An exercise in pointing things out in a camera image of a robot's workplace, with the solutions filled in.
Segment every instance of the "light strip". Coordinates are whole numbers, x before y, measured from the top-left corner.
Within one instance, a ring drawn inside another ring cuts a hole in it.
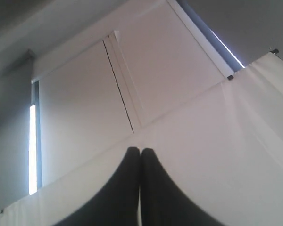
[[[37,192],[37,131],[36,105],[30,107],[29,127],[29,194]]]
[[[221,42],[221,44],[226,48],[226,50],[235,58],[235,60],[241,65],[241,67],[245,68],[245,66],[238,60],[238,58],[229,50],[229,48],[218,38],[218,36],[211,30],[211,32],[215,35],[215,37]]]

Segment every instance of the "gray wall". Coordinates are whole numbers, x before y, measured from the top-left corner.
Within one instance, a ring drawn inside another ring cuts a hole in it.
[[[28,195],[32,62],[0,76],[0,209]]]
[[[244,63],[270,48],[283,60],[283,0],[187,0]]]

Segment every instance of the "white fabric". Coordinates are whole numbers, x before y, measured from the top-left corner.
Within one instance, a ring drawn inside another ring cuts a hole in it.
[[[152,147],[178,186],[228,226],[283,226],[283,62],[267,54],[88,164],[6,208],[50,226],[104,185],[128,146]]]

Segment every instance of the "white curtain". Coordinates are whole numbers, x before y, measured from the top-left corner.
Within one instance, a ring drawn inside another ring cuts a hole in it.
[[[153,148],[195,203],[228,226],[283,226],[283,61],[269,53],[59,181],[0,226],[50,226],[82,206],[128,146]]]

